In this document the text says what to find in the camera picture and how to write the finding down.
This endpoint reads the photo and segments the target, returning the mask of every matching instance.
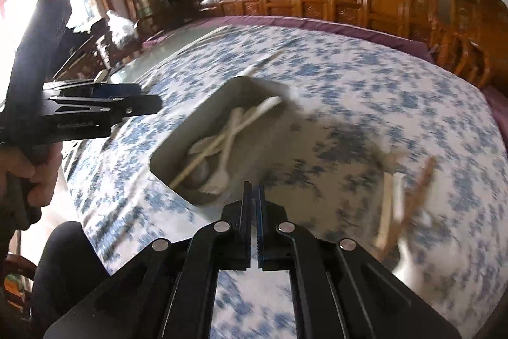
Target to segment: black pants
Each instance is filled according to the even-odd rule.
[[[32,290],[32,328],[36,337],[43,337],[54,322],[108,276],[78,222],[68,221],[53,230]]]

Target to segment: floral pattern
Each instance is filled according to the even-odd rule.
[[[318,237],[344,235],[369,248],[379,216],[382,171],[372,144],[403,152],[397,170],[411,185],[429,155],[438,159],[410,244],[427,300],[472,337],[508,280],[506,152],[483,95],[419,58],[364,40],[294,28],[224,27],[159,63],[140,80],[159,94],[156,115],[125,119],[111,137],[77,143],[68,184],[97,254],[113,273],[157,237],[175,242],[208,224],[151,174],[151,154],[202,101],[258,57],[294,39],[256,77],[298,92],[299,118],[271,160],[267,198]],[[295,337],[289,278],[219,276],[211,338]]]

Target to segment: brown wooden stick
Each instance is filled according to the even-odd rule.
[[[421,206],[425,201],[427,189],[432,179],[432,174],[436,166],[436,158],[434,156],[429,157],[427,165],[423,169],[420,180],[418,181],[415,189],[406,196],[404,216],[401,222],[394,222],[390,227],[390,231],[387,237],[387,242],[383,248],[378,250],[375,255],[379,261],[383,260],[386,255],[395,247],[400,235],[406,229],[407,225],[411,221],[411,217],[415,213],[417,207]]]

